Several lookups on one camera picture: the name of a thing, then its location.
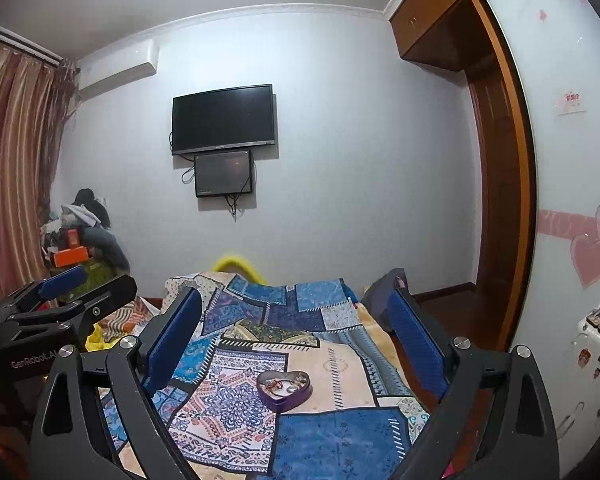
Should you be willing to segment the white air conditioner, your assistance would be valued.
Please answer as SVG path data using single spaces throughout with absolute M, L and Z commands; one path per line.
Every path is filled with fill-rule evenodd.
M 158 46 L 148 39 L 82 63 L 78 87 L 80 100 L 87 101 L 130 82 L 154 76 L 158 70 L 158 57 Z

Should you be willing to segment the yellow plush toy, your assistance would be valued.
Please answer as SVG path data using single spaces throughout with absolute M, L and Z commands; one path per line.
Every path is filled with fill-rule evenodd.
M 250 281 L 259 285 L 268 284 L 265 278 L 256 270 L 252 263 L 245 257 L 236 254 L 222 255 L 212 266 L 213 272 L 235 272 Z

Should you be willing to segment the small dark wall monitor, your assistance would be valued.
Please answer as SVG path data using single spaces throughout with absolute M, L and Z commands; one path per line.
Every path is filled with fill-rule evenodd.
M 194 161 L 198 198 L 252 192 L 253 166 L 249 150 L 198 154 Z

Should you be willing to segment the white sliding wardrobe door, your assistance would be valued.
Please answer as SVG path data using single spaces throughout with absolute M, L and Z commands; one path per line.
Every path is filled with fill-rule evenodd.
M 600 16 L 588 0 L 486 0 L 526 100 L 535 242 L 515 334 L 550 407 L 577 324 L 600 305 Z

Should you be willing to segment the white suitcase with stickers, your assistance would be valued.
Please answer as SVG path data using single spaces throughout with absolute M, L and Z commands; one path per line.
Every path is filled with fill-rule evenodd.
M 600 438 L 600 305 L 577 324 L 552 401 L 559 473 L 565 478 Z

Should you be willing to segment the black wall television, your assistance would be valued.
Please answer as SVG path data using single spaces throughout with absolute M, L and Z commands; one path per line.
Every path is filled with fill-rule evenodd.
M 172 101 L 171 152 L 186 155 L 271 145 L 275 124 L 272 84 L 177 96 Z

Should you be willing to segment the pile of clothes and boxes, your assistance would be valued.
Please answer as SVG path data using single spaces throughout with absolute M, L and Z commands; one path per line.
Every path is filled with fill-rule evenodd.
M 87 272 L 88 284 L 99 284 L 119 274 L 129 274 L 130 264 L 102 200 L 91 188 L 80 188 L 60 214 L 41 226 L 42 254 L 52 271 L 77 264 Z

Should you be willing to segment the blue patchwork bedspread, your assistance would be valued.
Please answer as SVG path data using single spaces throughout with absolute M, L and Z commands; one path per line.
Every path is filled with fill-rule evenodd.
M 389 335 L 342 281 L 170 278 L 201 317 L 152 402 L 201 479 L 385 479 L 428 422 Z

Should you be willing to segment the yellow cloth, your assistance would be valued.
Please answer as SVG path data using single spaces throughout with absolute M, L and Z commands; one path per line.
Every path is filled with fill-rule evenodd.
M 118 330 L 102 327 L 100 324 L 93 326 L 93 331 L 87 336 L 85 349 L 87 352 L 104 351 L 114 348 L 116 343 L 124 336 Z

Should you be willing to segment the striped red curtain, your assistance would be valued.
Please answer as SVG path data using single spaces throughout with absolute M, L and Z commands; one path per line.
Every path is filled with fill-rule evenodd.
M 54 67 L 0 41 L 0 298 L 48 275 L 40 227 L 74 104 L 73 63 Z

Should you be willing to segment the brown wooden wardrobe frame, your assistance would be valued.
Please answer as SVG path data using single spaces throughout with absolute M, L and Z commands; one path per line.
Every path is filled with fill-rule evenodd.
M 401 58 L 466 77 L 481 174 L 478 333 L 505 350 L 524 306 L 536 215 L 533 142 L 512 55 L 486 0 L 390 0 L 385 14 Z

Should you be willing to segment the purple heart-shaped tin box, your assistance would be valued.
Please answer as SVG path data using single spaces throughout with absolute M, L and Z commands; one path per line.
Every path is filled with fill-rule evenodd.
M 312 396 L 311 378 L 302 370 L 267 370 L 257 378 L 257 392 L 263 405 L 274 413 L 285 413 Z

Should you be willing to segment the dark purple bag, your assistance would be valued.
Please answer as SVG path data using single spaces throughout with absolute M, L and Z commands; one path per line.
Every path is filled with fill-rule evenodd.
M 388 315 L 389 297 L 396 287 L 405 288 L 406 285 L 407 280 L 404 269 L 394 268 L 374 281 L 366 289 L 361 299 L 370 316 L 388 334 L 393 332 Z

